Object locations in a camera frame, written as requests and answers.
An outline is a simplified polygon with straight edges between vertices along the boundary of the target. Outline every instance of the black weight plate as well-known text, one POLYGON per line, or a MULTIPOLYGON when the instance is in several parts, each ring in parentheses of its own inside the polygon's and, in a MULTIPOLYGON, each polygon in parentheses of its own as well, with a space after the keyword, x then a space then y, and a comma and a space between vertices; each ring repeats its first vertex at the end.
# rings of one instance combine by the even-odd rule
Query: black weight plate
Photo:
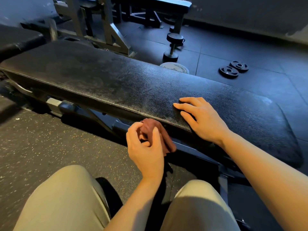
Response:
POLYGON ((222 66, 219 68, 219 73, 227 78, 236 78, 239 75, 237 69, 231 66, 222 66))
POLYGON ((230 66, 232 66, 233 68, 237 69, 239 72, 242 72, 242 73, 249 70, 249 67, 247 64, 238 62, 238 61, 230 62, 230 66))

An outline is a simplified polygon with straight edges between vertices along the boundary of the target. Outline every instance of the rubber gym floor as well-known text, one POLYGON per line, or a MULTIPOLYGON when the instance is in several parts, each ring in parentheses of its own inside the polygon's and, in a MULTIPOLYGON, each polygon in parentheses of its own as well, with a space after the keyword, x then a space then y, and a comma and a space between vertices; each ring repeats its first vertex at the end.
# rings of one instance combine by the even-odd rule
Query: rubber gym floor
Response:
MULTIPOLYGON (((162 63, 164 51, 170 49, 167 24, 163 29, 129 22, 117 26, 137 52, 135 59, 162 63)), ((308 175, 308 48, 213 26, 183 26, 181 34, 186 41, 176 50, 178 63, 191 74, 249 90, 279 104, 302 149, 305 163, 299 170, 308 175), (234 80, 220 76, 218 68, 233 60, 243 60, 250 70, 234 80)), ((71 164, 83 165, 98 178, 114 214, 141 179, 127 155, 125 143, 109 139, 97 125, 29 112, 12 100, 14 97, 2 83, 0 230, 12 230, 33 190, 54 172, 71 164)), ((168 204, 186 182, 200 178, 215 184, 217 177, 216 167, 187 155, 167 156, 165 168, 165 183, 149 221, 157 230, 168 204)), ((282 230, 251 187, 230 184, 229 206, 235 217, 243 218, 253 230, 282 230)))

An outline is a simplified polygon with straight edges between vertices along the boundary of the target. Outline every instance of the thigh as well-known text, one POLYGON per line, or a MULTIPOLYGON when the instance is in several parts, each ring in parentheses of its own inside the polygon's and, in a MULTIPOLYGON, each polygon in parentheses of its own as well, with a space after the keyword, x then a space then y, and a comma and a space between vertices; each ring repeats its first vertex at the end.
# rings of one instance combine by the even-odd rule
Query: thigh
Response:
POLYGON ((189 181, 176 194, 160 231, 239 231, 229 206, 207 182, 189 181))
POLYGON ((30 195, 14 231, 103 230, 110 221, 104 192, 82 166, 53 174, 30 195))

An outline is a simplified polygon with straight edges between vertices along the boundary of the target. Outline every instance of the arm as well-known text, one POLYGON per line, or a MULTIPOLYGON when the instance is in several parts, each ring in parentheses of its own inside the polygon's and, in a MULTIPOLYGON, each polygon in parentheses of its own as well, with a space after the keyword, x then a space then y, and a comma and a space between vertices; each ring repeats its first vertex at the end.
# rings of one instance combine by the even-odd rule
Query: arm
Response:
POLYGON ((180 101, 174 106, 191 128, 225 150, 283 229, 308 230, 308 177, 231 132, 203 98, 180 101))
POLYGON ((145 229, 153 198, 164 173, 164 155, 158 129, 153 130, 153 144, 141 143, 136 122, 126 134, 128 154, 142 173, 142 180, 133 194, 111 219, 105 231, 142 231, 145 229))

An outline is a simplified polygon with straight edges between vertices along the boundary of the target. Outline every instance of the forearm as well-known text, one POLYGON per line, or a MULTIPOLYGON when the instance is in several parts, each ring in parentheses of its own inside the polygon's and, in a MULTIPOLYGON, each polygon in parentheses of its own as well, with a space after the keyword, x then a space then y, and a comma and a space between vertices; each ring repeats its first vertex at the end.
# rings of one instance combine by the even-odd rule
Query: forearm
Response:
POLYGON ((225 136, 221 147, 283 229, 308 230, 307 176, 232 132, 225 136))
POLYGON ((142 179, 105 231, 143 231, 160 182, 142 179))

